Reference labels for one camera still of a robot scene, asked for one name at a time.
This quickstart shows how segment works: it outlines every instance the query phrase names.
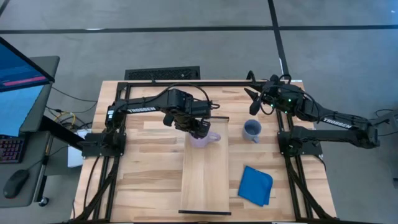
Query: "black keyboard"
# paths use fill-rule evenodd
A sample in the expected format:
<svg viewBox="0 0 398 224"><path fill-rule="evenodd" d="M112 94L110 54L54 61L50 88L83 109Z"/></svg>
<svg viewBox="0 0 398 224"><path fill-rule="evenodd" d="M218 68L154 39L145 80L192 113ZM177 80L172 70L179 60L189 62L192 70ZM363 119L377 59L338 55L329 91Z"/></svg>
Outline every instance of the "black keyboard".
<svg viewBox="0 0 398 224"><path fill-rule="evenodd" d="M25 137L0 135L0 164L20 163L25 153Z"/></svg>
<svg viewBox="0 0 398 224"><path fill-rule="evenodd" d="M199 80L199 66L126 70L125 80Z"/></svg>

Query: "wooden cutting board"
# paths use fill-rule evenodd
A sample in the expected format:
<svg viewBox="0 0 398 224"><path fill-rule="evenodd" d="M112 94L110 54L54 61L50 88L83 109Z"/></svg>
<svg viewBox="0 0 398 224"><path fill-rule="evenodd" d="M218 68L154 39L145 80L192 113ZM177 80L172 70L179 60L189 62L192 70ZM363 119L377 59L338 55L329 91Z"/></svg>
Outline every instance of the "wooden cutting board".
<svg viewBox="0 0 398 224"><path fill-rule="evenodd" d="M180 213L230 215L228 119L211 119L210 131L221 136L204 148L193 147L185 135Z"/></svg>

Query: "computer mouse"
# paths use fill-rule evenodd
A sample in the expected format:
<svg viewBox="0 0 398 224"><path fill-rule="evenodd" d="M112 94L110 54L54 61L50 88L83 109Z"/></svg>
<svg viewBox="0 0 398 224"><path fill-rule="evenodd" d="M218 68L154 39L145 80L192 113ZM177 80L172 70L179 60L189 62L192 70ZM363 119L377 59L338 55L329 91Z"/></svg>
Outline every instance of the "computer mouse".
<svg viewBox="0 0 398 224"><path fill-rule="evenodd" d="M16 197L29 177L28 170L17 170L10 179L7 180L2 192L6 198Z"/></svg>

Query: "blue towel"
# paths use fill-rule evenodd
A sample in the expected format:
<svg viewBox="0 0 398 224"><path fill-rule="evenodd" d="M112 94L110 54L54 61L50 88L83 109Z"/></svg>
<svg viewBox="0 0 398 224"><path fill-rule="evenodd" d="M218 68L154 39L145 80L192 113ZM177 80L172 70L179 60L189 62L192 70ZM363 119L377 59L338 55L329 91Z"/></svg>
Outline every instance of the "blue towel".
<svg viewBox="0 0 398 224"><path fill-rule="evenodd" d="M43 86L0 93L0 134L18 136L19 128L32 109Z"/></svg>
<svg viewBox="0 0 398 224"><path fill-rule="evenodd" d="M246 166L238 195L258 206L264 206L269 204L271 187L272 177L270 175Z"/></svg>

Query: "monitor screen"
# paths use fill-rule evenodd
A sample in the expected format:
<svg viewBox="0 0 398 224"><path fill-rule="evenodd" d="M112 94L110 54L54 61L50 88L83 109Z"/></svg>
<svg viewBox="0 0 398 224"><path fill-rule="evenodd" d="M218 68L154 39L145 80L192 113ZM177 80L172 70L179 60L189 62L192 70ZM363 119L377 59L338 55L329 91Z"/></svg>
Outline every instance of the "monitor screen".
<svg viewBox="0 0 398 224"><path fill-rule="evenodd" d="M0 92L44 85L53 78L0 38Z"/></svg>

